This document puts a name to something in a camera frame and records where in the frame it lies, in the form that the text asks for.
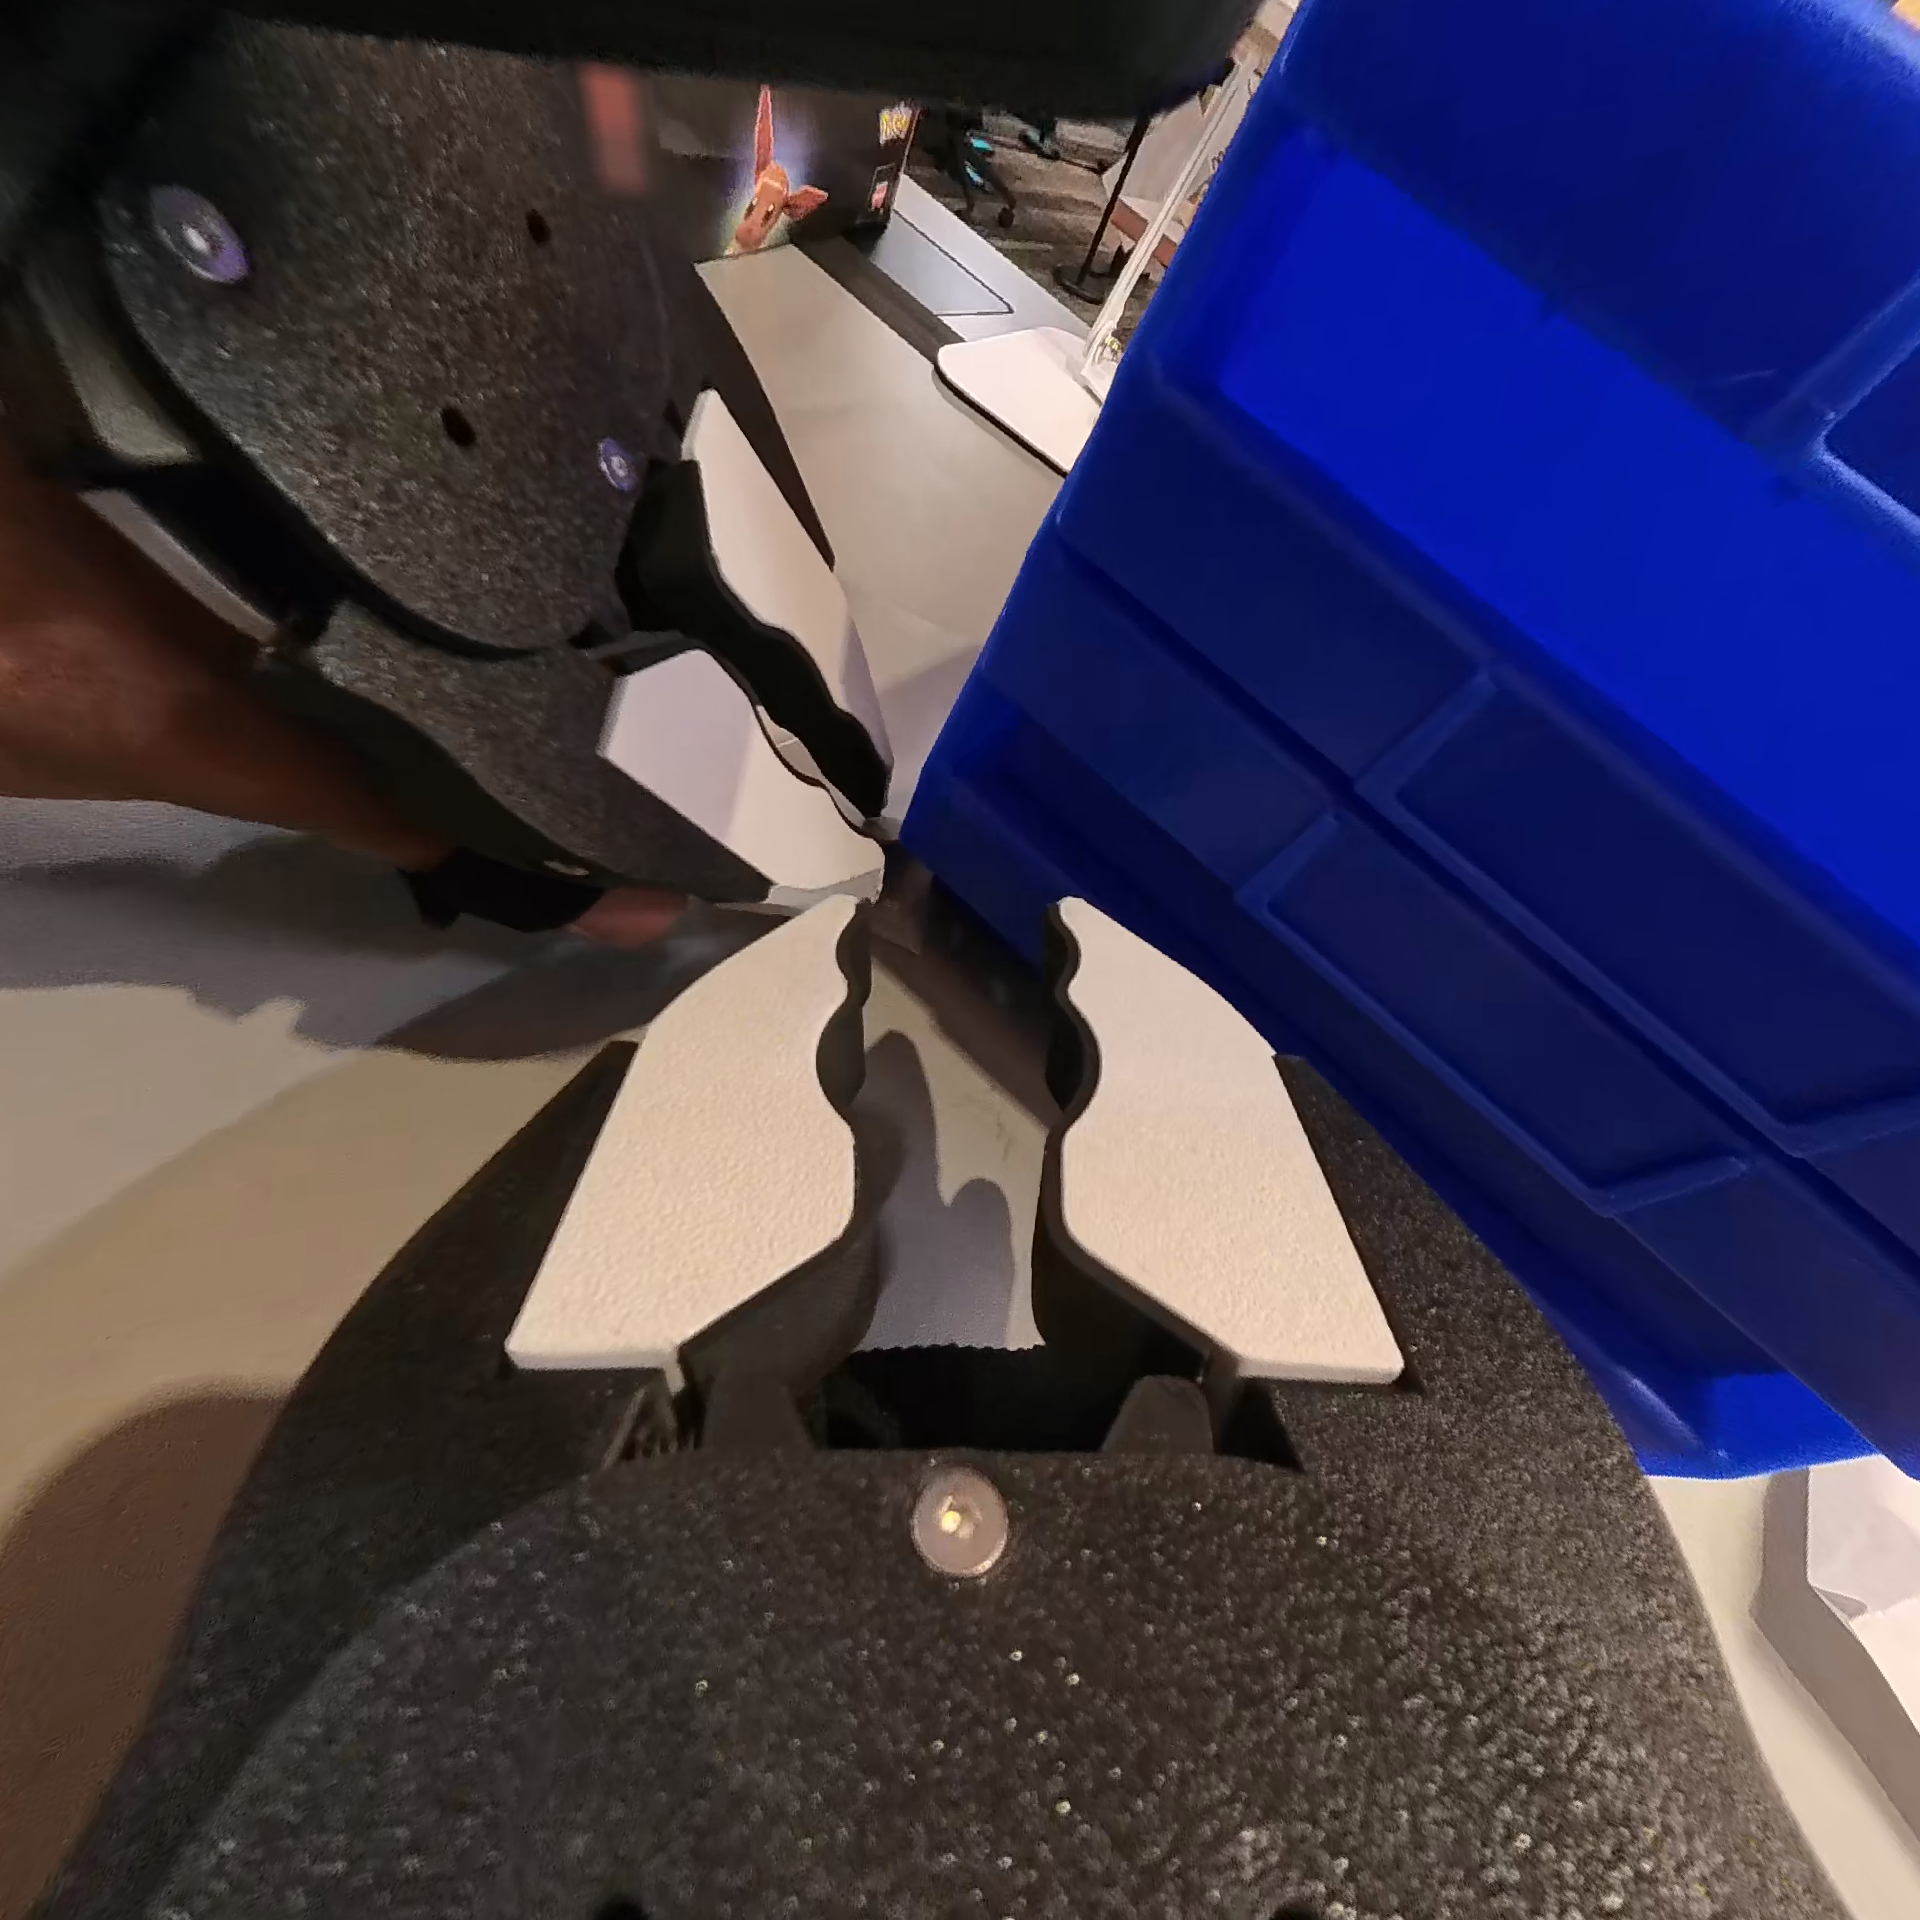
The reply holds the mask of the colourful printed toy box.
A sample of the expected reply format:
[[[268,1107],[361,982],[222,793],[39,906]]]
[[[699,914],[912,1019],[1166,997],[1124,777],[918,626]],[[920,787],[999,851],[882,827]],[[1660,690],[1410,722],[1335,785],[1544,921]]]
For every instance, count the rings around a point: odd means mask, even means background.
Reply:
[[[920,119],[908,99],[759,85],[721,258],[882,231]]]

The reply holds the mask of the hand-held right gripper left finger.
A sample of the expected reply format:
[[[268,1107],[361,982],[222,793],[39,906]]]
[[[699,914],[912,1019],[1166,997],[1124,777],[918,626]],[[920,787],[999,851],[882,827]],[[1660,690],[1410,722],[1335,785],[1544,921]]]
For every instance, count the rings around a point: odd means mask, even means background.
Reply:
[[[872,911],[785,920],[641,1037],[513,1330],[521,1373],[809,1385],[878,1297],[852,1110]]]

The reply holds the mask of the grey desk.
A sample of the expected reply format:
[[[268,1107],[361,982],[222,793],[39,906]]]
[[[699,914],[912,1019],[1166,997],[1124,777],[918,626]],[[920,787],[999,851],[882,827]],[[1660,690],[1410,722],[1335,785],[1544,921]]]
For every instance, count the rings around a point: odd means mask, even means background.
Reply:
[[[1058,481],[931,352],[1070,322],[985,254],[926,312],[851,246],[706,272],[914,774]],[[167,808],[6,809],[6,1917],[147,1720],[280,1407],[440,1207],[651,997],[656,957],[433,941],[367,862]]]

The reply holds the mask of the person's left hand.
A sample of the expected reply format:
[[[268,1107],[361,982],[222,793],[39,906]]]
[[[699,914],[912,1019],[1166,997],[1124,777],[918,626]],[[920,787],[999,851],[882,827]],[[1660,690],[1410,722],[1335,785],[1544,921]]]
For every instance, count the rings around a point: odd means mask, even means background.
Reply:
[[[159,803],[420,874],[449,849],[260,698],[254,642],[3,453],[3,793]]]

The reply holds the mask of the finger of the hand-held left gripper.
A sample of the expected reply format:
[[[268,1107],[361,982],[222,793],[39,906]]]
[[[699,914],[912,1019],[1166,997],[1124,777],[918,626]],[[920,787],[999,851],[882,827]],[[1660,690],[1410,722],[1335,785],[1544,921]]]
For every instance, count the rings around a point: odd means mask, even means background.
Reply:
[[[708,651],[787,765],[852,825],[881,824],[897,758],[849,594],[721,392],[647,472],[616,586],[635,634]]]
[[[744,903],[878,901],[881,845],[780,755],[752,695],[706,649],[620,678],[602,755],[750,870]]]

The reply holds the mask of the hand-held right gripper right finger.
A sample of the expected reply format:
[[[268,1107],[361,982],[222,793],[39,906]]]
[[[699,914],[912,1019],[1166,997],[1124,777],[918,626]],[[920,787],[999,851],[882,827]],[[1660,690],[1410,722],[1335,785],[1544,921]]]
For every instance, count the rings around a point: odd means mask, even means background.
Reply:
[[[1062,1122],[1040,1330],[1102,1375],[1392,1385],[1406,1361],[1281,1058],[1209,983],[1086,898],[1048,912]]]

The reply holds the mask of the white curved board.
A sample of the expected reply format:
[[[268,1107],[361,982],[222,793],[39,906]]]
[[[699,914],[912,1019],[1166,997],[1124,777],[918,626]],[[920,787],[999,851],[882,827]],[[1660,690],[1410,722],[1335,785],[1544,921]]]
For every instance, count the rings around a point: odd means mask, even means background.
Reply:
[[[1083,453],[1114,387],[1120,350],[1058,328],[1022,328],[948,343],[936,355],[946,390],[1058,477]]]

